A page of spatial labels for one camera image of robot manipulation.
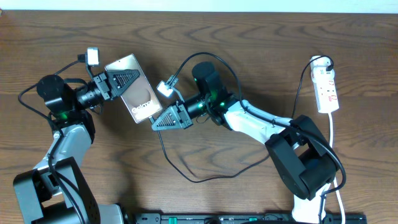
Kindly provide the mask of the Galaxy smartphone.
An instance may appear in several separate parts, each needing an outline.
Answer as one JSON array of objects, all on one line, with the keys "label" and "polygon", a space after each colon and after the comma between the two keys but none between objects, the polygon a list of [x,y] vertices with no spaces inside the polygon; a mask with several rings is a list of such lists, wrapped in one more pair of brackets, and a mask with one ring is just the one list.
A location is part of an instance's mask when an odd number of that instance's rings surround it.
[{"label": "Galaxy smartphone", "polygon": [[138,70],[140,77],[121,95],[121,99],[136,123],[140,123],[162,110],[148,79],[134,54],[123,57],[105,66],[110,70]]}]

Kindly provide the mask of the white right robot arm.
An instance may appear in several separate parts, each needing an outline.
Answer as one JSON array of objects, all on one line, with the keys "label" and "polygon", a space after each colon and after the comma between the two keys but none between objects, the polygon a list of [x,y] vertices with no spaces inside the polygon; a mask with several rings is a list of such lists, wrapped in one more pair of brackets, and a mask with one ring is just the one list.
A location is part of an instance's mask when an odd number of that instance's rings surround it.
[{"label": "white right robot arm", "polygon": [[315,123],[307,116],[283,118],[260,110],[240,95],[229,92],[211,62],[194,66],[198,94],[178,100],[157,119],[152,130],[187,129],[193,119],[208,115],[218,126],[244,133],[265,145],[280,178],[295,195],[292,218],[296,222],[323,223],[326,196],[342,163]]}]

